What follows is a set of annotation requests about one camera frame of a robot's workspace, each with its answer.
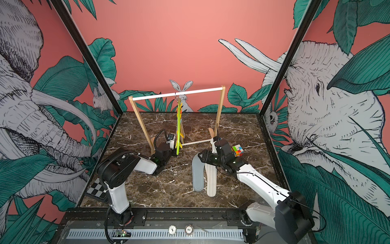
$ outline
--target rabbit illustration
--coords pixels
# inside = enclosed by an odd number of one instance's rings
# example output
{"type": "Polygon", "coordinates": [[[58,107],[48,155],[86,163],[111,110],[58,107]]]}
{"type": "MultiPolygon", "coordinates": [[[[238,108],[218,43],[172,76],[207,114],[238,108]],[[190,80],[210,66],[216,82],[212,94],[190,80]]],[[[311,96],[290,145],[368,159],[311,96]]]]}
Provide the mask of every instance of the rabbit illustration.
{"type": "MultiPolygon", "coordinates": [[[[175,81],[173,80],[169,80],[173,86],[173,88],[179,92],[181,91],[185,91],[187,90],[190,86],[192,86],[192,81],[187,81],[185,84],[184,84],[184,87],[183,87],[183,90],[180,89],[180,86],[178,83],[176,83],[175,81]]],[[[187,96],[186,95],[179,95],[179,98],[181,99],[181,102],[183,103],[183,112],[193,112],[193,110],[188,106],[187,104],[187,96]]]]}

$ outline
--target ventilation grille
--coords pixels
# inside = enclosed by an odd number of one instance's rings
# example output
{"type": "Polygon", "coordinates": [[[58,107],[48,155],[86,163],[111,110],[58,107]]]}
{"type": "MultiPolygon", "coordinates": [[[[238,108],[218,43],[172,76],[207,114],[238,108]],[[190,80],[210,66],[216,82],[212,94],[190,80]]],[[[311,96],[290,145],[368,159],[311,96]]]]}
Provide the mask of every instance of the ventilation grille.
{"type": "MultiPolygon", "coordinates": [[[[131,237],[116,237],[115,239],[223,239],[244,240],[243,231],[240,229],[207,229],[208,232],[195,229],[192,235],[186,235],[184,229],[177,229],[174,235],[170,235],[165,229],[128,229],[131,237]]],[[[104,230],[101,229],[70,229],[67,239],[105,239],[104,230]]]]}

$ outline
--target marble tabletop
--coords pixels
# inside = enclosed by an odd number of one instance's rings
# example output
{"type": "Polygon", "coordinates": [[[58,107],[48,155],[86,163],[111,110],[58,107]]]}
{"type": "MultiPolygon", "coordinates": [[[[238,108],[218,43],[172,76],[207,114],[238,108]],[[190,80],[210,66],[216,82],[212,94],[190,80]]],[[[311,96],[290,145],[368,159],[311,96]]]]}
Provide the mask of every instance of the marble tabletop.
{"type": "MultiPolygon", "coordinates": [[[[141,113],[150,137],[161,129],[176,133],[175,113],[141,113]]],[[[208,128],[214,128],[216,114],[183,113],[184,142],[210,138],[208,128]]],[[[222,114],[219,126],[220,137],[231,146],[240,144],[243,157],[260,173],[276,184],[275,171],[267,152],[265,141],[255,114],[222,114]]],[[[157,145],[163,142],[160,136],[157,145]]],[[[103,158],[119,147],[150,155],[150,147],[134,113],[124,113],[111,137],[103,158]]],[[[191,162],[195,154],[211,145],[207,142],[184,146],[178,157],[171,157],[165,169],[157,176],[133,171],[125,182],[127,197],[133,207],[239,207],[253,199],[267,205],[250,187],[233,176],[217,173],[217,191],[209,197],[206,189],[195,192],[192,188],[191,162]]],[[[82,207],[105,207],[107,204],[85,196],[82,207]]]]}

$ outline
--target checkerboard pattern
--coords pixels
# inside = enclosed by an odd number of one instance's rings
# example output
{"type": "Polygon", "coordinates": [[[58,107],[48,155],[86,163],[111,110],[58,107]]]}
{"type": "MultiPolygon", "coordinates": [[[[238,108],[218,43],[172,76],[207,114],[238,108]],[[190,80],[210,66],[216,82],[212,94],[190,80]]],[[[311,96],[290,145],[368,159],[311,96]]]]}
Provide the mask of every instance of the checkerboard pattern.
{"type": "Polygon", "coordinates": [[[233,146],[233,151],[236,154],[236,157],[242,156],[244,152],[240,144],[233,146]]]}
{"type": "Polygon", "coordinates": [[[100,185],[99,178],[97,178],[95,182],[92,183],[92,185],[88,188],[85,194],[87,196],[97,199],[98,201],[107,202],[106,193],[103,191],[104,188],[102,185],[100,185]]]}

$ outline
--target black metal frame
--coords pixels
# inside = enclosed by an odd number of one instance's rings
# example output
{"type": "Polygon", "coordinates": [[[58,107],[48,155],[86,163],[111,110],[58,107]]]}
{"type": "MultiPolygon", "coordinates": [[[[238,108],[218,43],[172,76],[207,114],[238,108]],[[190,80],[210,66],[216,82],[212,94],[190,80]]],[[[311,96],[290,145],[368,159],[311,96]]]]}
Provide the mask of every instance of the black metal frame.
{"type": "Polygon", "coordinates": [[[77,47],[79,48],[80,52],[82,53],[85,61],[91,68],[92,72],[96,76],[96,79],[99,81],[100,85],[102,86],[104,92],[110,99],[115,111],[117,114],[122,114],[122,109],[119,106],[119,103],[116,101],[114,95],[111,92],[110,87],[107,85],[106,80],[104,79],[104,76],[96,63],[95,58],[92,56],[91,52],[89,51],[89,48],[87,44],[85,43],[84,38],[81,36],[80,32],[78,31],[78,28],[76,27],[73,18],[70,16],[67,8],[63,4],[62,0],[51,0],[51,3],[53,4],[55,10],[57,11],[58,15],[60,16],[62,22],[64,23],[65,27],[69,31],[70,35],[72,36],[74,42],[76,43],[77,47]]]}
{"type": "MultiPolygon", "coordinates": [[[[69,12],[67,11],[65,5],[62,3],[61,0],[51,0],[54,8],[56,9],[57,13],[59,14],[60,18],[62,19],[63,23],[65,24],[67,30],[69,31],[70,35],[74,39],[76,45],[80,49],[81,53],[83,54],[86,62],[90,66],[92,72],[96,76],[97,80],[103,87],[105,93],[107,94],[108,98],[112,102],[114,109],[117,111],[119,117],[118,120],[113,127],[112,133],[110,134],[106,146],[104,148],[104,151],[106,150],[108,143],[111,139],[111,136],[113,135],[116,126],[118,125],[118,122],[121,119],[121,116],[123,114],[122,109],[120,108],[118,102],[114,98],[113,94],[111,93],[110,87],[105,82],[104,76],[96,63],[96,60],[92,56],[92,54],[89,51],[89,48],[87,44],[85,43],[83,37],[79,33],[76,25],[73,22],[72,17],[70,16],[69,12]]],[[[260,111],[260,114],[257,115],[260,128],[262,130],[267,150],[271,156],[271,161],[273,164],[273,167],[275,169],[275,173],[277,176],[277,179],[280,183],[280,186],[286,189],[290,189],[288,182],[286,180],[286,177],[284,175],[282,166],[279,162],[279,159],[277,157],[276,151],[273,147],[272,140],[270,138],[270,135],[266,129],[266,125],[264,122],[264,114],[266,109],[268,108],[269,104],[271,103],[271,100],[273,99],[277,88],[279,87],[281,81],[284,78],[284,75],[321,3],[321,0],[311,0],[309,3],[309,6],[307,7],[306,13],[298,27],[298,30],[294,36],[294,39],[290,45],[290,48],[286,54],[286,58],[284,59],[282,66],[277,74],[277,77],[275,79],[275,82],[269,92],[269,95],[263,104],[263,108],[260,111]]],[[[90,181],[92,180],[92,177],[90,178],[86,189],[88,188],[90,181]]],[[[64,218],[62,219],[61,223],[59,224],[59,227],[56,231],[56,234],[51,239],[50,243],[55,244],[58,242],[58,240],[61,237],[61,232],[64,229],[65,225],[68,221],[104,221],[105,214],[106,214],[106,207],[99,207],[99,208],[88,208],[88,207],[80,207],[82,198],[84,197],[85,191],[84,190],[82,197],[80,198],[80,201],[76,208],[69,209],[66,213],[64,218]]],[[[152,221],[227,221],[227,219],[224,219],[222,215],[229,214],[239,214],[239,208],[132,208],[134,211],[138,212],[145,212],[146,211],[146,220],[152,220],[152,221]]],[[[234,223],[235,221],[231,221],[230,224],[234,226],[240,226],[240,228],[245,228],[245,226],[242,226],[240,223],[234,223]]],[[[314,237],[314,234],[312,232],[308,233],[309,238],[312,243],[316,244],[316,239],[314,237]]]]}

